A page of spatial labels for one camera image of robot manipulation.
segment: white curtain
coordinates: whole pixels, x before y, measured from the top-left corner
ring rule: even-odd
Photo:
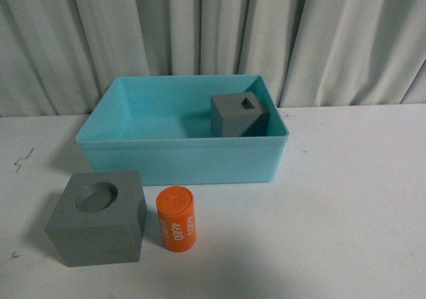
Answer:
[[[277,105],[426,102],[426,0],[0,0],[0,115],[89,113],[123,75],[265,76]]]

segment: gray foam block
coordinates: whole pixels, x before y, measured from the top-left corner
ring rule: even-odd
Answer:
[[[45,232],[68,267],[137,262],[145,216],[138,171],[74,174]]]
[[[270,113],[251,91],[212,96],[211,109],[215,137],[266,136]]]

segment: white surface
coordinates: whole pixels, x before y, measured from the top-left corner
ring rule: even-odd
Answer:
[[[86,117],[1,118],[0,297],[424,298],[426,105],[282,112],[275,181],[189,186],[193,248],[163,249],[164,187],[148,186],[140,262],[80,268],[43,228],[70,175],[90,171],[73,144]]]

